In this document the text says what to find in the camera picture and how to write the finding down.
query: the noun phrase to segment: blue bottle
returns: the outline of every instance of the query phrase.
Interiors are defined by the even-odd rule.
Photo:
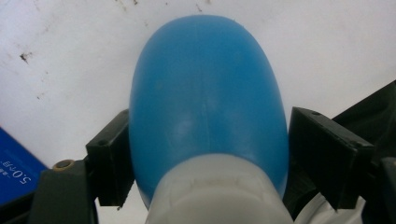
[[[130,141],[146,207],[169,170],[208,154],[250,161],[283,196],[289,150],[276,79],[235,21],[190,16],[151,37],[134,71]]]

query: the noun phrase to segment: black fabric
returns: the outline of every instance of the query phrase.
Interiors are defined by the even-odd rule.
[[[353,105],[333,120],[375,145],[374,162],[384,157],[396,157],[395,82]],[[316,192],[315,184],[291,157],[283,203],[293,219],[297,218]]]

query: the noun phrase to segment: blue box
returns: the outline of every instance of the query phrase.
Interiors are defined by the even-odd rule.
[[[33,192],[47,167],[0,128],[0,207]]]

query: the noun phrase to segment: blue object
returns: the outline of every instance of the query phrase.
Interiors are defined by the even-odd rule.
[[[235,21],[191,16],[152,36],[134,71],[130,140],[147,207],[167,171],[209,153],[253,162],[284,193],[288,135],[276,79]]]
[[[0,207],[36,189],[40,161],[0,128]]]

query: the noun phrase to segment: white cap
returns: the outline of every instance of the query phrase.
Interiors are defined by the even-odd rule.
[[[148,224],[289,224],[271,180],[253,163],[225,154],[184,161],[159,183]]]

